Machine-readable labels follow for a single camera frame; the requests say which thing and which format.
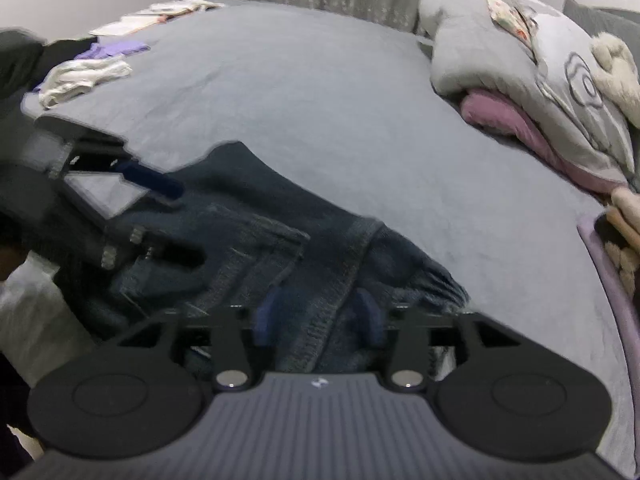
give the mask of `gray comforter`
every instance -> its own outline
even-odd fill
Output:
[[[326,12],[229,2],[135,35],[131,77],[53,111],[129,139],[162,170],[239,139],[275,171],[375,216],[444,264],[472,306],[594,372],[614,414],[600,452],[631,476],[620,337],[576,231],[600,205],[529,153],[479,134],[430,85],[410,34]],[[23,101],[42,113],[36,96]],[[113,213],[139,190],[78,181]]]

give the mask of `bed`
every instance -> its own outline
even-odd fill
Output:
[[[623,345],[576,225],[602,206],[524,149],[480,134],[430,85],[428,40],[277,4],[213,0],[134,35],[131,77],[52,112],[123,136],[163,171],[237,139],[300,186],[375,216],[450,270],[470,307],[597,375],[613,400],[599,453],[636,472]],[[23,111],[43,113],[28,94]],[[106,213],[141,191],[77,177]]]

